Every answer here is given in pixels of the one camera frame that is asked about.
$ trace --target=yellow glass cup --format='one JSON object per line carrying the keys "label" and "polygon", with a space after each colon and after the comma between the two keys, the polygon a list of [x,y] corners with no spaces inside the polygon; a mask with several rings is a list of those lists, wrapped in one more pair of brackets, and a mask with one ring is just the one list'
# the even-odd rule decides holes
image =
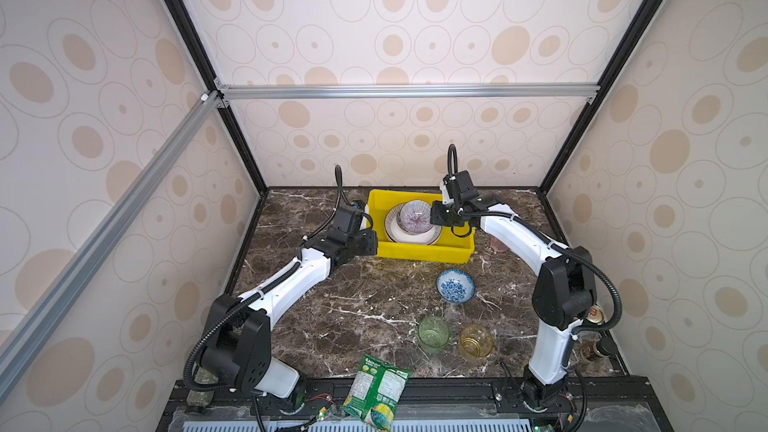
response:
{"label": "yellow glass cup", "polygon": [[493,334],[487,327],[470,324],[458,336],[458,354],[467,362],[477,362],[493,352]]}

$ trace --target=snack bag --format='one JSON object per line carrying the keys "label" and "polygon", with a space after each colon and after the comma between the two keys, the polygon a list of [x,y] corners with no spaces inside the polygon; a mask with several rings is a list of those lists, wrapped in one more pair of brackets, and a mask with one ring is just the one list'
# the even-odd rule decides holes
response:
{"label": "snack bag", "polygon": [[365,424],[389,432],[397,401],[411,375],[384,360],[365,354],[342,408]]}

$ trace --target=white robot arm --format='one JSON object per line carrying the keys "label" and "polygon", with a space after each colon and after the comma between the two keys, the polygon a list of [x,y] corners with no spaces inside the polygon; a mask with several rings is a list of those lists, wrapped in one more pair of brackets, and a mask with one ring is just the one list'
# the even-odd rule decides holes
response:
{"label": "white robot arm", "polygon": [[[432,204],[431,222],[439,226],[470,226],[493,235],[519,255],[537,275],[533,292],[539,316],[533,356],[524,370],[522,393],[526,404],[540,410],[565,387],[568,358],[580,330],[607,330],[621,315],[618,292],[599,269],[589,252],[571,249],[533,228],[508,205],[493,195],[481,196],[467,171],[458,172],[456,148],[448,149],[448,174],[443,179],[442,201]],[[340,170],[337,182],[341,184]],[[305,238],[296,257],[258,287],[238,298],[222,295],[212,303],[206,333],[185,365],[184,383],[191,390],[234,387],[243,392],[258,390],[283,400],[282,410],[296,410],[302,400],[299,373],[271,357],[270,331],[304,293],[329,277],[332,270],[356,255],[375,255],[376,233],[364,205],[339,204],[329,221]],[[325,235],[317,235],[325,226]],[[614,314],[602,326],[584,325],[595,303],[594,275],[614,296]],[[216,370],[218,384],[198,384],[192,378],[196,361]]]}
{"label": "white robot arm", "polygon": [[[448,148],[448,174],[440,185],[442,201],[432,204],[431,222],[439,226],[470,226],[493,235],[537,276],[532,302],[539,317],[533,356],[524,369],[522,393],[534,410],[546,408],[565,387],[568,360],[578,332],[607,331],[621,317],[618,290],[592,264],[589,252],[553,240],[516,214],[500,198],[481,195],[469,173],[458,170],[456,147]],[[614,313],[602,325],[584,324],[596,301],[594,276],[605,283],[614,300]]]}
{"label": "white robot arm", "polygon": [[[497,204],[489,207],[488,210],[504,212],[510,216],[517,215],[506,204]],[[551,248],[552,244],[567,247],[567,245],[554,240],[552,243],[544,243],[539,237],[511,218],[482,217],[480,228],[502,241],[510,250],[519,255],[536,275],[542,270],[542,265],[547,260],[560,257],[560,252]],[[541,319],[538,320],[536,347],[531,361],[528,363],[528,369],[542,384],[555,384],[566,375],[567,371],[562,365],[563,357],[571,345],[571,331],[574,327],[581,325],[581,322],[582,319],[576,318],[568,324],[565,330],[561,330]]]}

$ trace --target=ventilation grill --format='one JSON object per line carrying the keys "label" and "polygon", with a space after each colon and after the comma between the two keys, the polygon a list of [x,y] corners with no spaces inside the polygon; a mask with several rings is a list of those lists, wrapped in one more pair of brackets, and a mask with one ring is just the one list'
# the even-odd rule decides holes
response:
{"label": "ventilation grill", "polygon": [[[278,427],[301,424],[293,420],[270,422],[266,432]],[[372,432],[374,429],[352,420],[334,424],[321,422],[310,427],[309,432]],[[231,420],[225,422],[187,422],[184,432],[259,432],[256,422]],[[395,420],[392,432],[532,432],[526,419],[449,419],[449,420]]]}

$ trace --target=wall panel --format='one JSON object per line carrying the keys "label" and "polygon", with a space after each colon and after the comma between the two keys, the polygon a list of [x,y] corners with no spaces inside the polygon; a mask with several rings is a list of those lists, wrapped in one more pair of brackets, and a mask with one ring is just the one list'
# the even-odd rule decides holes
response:
{"label": "wall panel", "polygon": [[0,408],[0,430],[155,430],[257,193],[216,112]]}
{"label": "wall panel", "polygon": [[186,0],[237,85],[588,82],[642,0]]}
{"label": "wall panel", "polygon": [[619,287],[623,356],[676,430],[768,420],[767,17],[668,0],[550,194]]}
{"label": "wall panel", "polygon": [[159,0],[0,0],[0,344],[201,87]]}
{"label": "wall panel", "polygon": [[537,186],[583,97],[233,101],[269,186],[436,186],[448,145],[479,186]]}

